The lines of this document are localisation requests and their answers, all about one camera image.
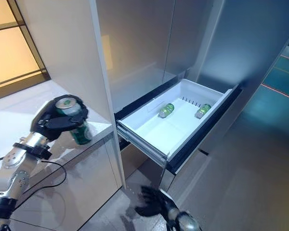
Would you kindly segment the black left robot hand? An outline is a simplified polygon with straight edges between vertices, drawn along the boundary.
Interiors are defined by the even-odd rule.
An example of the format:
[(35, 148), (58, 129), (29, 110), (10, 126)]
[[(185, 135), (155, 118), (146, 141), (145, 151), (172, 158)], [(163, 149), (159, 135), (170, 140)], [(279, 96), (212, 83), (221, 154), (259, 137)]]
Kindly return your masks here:
[[(62, 103), (64, 99), (74, 102), (76, 111), (71, 115), (66, 115), (63, 109), (57, 105)], [(59, 138), (62, 132), (71, 131), (81, 126), (88, 118), (88, 109), (84, 105), (81, 98), (75, 95), (62, 95), (48, 101), (33, 118), (30, 132), (37, 132), (49, 141)]]

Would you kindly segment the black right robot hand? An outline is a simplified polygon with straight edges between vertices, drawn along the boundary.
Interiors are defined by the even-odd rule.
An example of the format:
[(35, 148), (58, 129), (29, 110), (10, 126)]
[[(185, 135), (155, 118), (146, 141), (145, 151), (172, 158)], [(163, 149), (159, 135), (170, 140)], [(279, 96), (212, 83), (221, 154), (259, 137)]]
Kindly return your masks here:
[(141, 186), (140, 196), (144, 204), (136, 206), (135, 211), (142, 217), (153, 217), (160, 214), (167, 223), (173, 223), (180, 213), (172, 198), (161, 189)]

